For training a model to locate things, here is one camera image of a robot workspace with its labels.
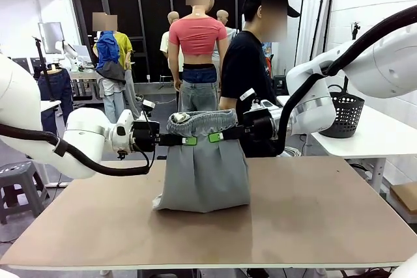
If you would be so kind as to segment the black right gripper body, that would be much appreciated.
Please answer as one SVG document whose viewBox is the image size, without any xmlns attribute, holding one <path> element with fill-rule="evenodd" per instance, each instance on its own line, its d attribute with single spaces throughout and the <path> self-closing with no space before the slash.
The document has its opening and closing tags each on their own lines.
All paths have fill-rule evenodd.
<svg viewBox="0 0 417 278">
<path fill-rule="evenodd" d="M 245 134 L 255 139 L 273 139 L 276 127 L 270 113 L 248 113 L 243 115 Z"/>
</svg>

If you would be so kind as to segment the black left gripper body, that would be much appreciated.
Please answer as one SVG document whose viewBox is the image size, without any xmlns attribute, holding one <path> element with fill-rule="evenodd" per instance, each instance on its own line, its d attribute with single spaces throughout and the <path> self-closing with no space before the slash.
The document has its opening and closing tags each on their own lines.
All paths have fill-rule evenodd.
<svg viewBox="0 0 417 278">
<path fill-rule="evenodd" d="M 156 138 L 159 136 L 159 133 L 159 122 L 133 121 L 132 150 L 134 152 L 153 152 L 156 146 Z"/>
</svg>

